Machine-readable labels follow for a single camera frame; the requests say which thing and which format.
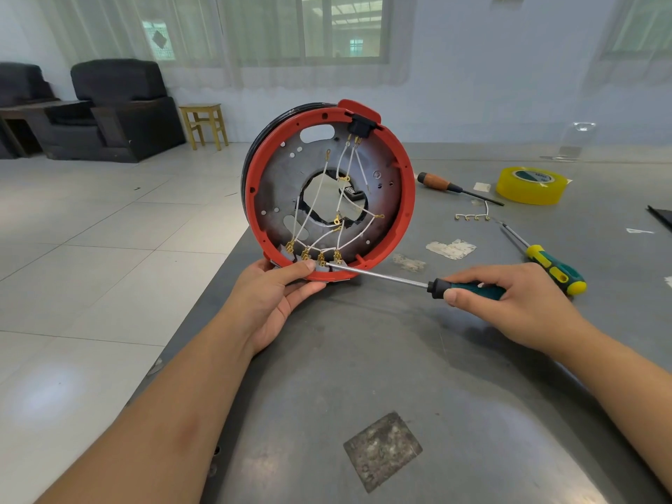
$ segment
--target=paper scrap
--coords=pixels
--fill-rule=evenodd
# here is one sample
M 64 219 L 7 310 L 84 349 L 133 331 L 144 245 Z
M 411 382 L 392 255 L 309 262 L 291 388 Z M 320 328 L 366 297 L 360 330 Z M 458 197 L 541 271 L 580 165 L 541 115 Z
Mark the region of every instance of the paper scrap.
M 419 272 L 425 268 L 425 263 L 422 260 L 411 260 L 410 258 L 407 258 L 403 254 L 399 253 L 392 255 L 392 261 L 398 265 L 401 265 L 402 269 L 410 272 Z
M 476 249 L 476 246 L 464 242 L 463 240 L 453 240 L 450 244 L 442 244 L 441 242 L 432 242 L 425 246 L 427 249 L 436 254 L 441 254 L 451 260 L 461 260 L 467 254 Z
M 474 186 L 474 191 L 481 191 L 483 193 L 489 193 L 490 192 L 490 184 L 485 184 L 483 182 L 476 182 L 476 185 Z

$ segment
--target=red plastic housing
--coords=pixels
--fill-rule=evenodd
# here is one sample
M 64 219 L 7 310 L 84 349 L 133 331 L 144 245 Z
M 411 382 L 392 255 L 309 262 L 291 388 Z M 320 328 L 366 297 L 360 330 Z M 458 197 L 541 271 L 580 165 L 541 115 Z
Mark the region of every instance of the red plastic housing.
M 247 219 L 252 232 L 264 251 L 264 256 L 281 267 L 291 265 L 291 262 L 282 255 L 273 243 L 269 241 L 266 233 L 259 228 L 257 213 L 254 211 L 254 197 L 259 190 L 259 181 L 261 180 L 264 168 L 273 153 L 280 147 L 280 144 L 292 135 L 302 131 L 306 127 L 320 126 L 329 122 L 349 123 L 352 121 L 352 118 L 348 114 L 351 115 L 353 113 L 364 116 L 380 125 L 381 118 L 378 113 L 354 100 L 344 99 L 338 103 L 337 107 L 313 109 L 312 111 L 299 113 L 285 120 L 285 122 L 277 126 L 264 139 L 250 161 L 245 187 Z M 380 126 L 379 129 L 374 129 L 374 133 L 387 145 L 394 156 L 395 163 L 393 166 L 399 169 L 401 176 L 401 200 L 399 212 L 387 235 L 368 254 L 364 256 L 357 255 L 357 262 L 349 263 L 351 267 L 367 270 L 375 267 L 387 258 L 397 244 L 399 244 L 399 241 L 406 233 L 408 223 L 411 222 L 413 205 L 415 204 L 415 177 L 406 150 L 387 127 Z M 307 279 L 312 281 L 342 281 L 354 278 L 356 275 L 356 273 L 348 271 L 313 272 Z

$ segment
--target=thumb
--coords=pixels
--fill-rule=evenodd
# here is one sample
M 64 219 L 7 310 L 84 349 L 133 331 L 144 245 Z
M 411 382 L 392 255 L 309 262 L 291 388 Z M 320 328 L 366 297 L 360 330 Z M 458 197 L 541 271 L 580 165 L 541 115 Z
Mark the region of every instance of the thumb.
M 492 323 L 499 312 L 498 301 L 486 299 L 464 288 L 449 288 L 443 293 L 443 298 L 449 305 L 475 314 L 486 322 Z
M 273 280 L 287 285 L 297 279 L 303 279 L 315 270 L 315 260 L 301 260 L 287 267 L 271 271 Z

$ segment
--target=hand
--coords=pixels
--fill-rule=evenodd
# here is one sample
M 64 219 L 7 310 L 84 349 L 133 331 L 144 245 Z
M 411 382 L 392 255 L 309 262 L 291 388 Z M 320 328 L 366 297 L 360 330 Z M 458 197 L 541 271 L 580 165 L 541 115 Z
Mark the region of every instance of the hand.
M 498 301 L 462 288 L 446 290 L 443 298 L 449 305 L 490 322 L 509 339 L 551 357 L 557 357 L 569 334 L 588 324 L 538 263 L 474 267 L 445 279 L 506 288 Z
M 267 347 L 285 325 L 290 313 L 326 283 L 294 283 L 315 270 L 315 261 L 299 261 L 276 269 L 268 260 L 259 260 L 245 269 L 222 307 L 232 329 L 247 339 L 252 354 Z

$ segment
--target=yellow and green screwdriver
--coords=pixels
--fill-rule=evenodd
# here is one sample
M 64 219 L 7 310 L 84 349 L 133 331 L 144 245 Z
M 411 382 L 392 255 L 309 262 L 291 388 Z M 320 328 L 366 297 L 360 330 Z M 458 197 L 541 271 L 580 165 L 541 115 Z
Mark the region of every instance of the yellow and green screwdriver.
M 575 269 L 569 265 L 561 262 L 557 258 L 552 257 L 544 251 L 544 248 L 539 244 L 529 245 L 525 240 L 514 232 L 509 225 L 498 221 L 511 235 L 520 240 L 525 245 L 525 254 L 527 258 L 533 262 L 541 265 L 548 275 L 556 282 L 560 289 L 567 295 L 575 296 L 586 291 L 588 285 L 583 276 L 576 272 Z

